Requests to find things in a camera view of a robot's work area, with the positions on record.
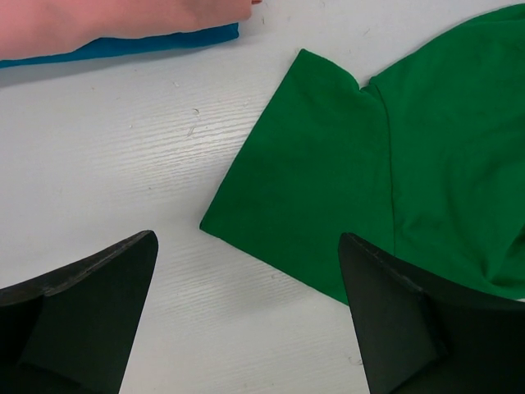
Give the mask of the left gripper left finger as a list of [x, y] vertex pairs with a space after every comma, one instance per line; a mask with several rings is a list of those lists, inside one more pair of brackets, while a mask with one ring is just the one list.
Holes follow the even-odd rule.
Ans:
[[1, 290], [3, 393], [118, 393], [158, 256], [141, 231]]

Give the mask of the green t shirt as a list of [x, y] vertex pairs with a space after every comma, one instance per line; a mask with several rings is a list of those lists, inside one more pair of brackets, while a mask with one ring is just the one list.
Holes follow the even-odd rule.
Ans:
[[365, 86], [299, 52], [200, 227], [339, 301], [347, 232], [522, 300], [523, 5], [455, 26]]

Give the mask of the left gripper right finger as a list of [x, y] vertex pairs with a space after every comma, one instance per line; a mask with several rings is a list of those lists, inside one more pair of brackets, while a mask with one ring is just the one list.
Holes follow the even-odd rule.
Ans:
[[524, 304], [345, 233], [339, 261], [372, 393], [521, 393]]

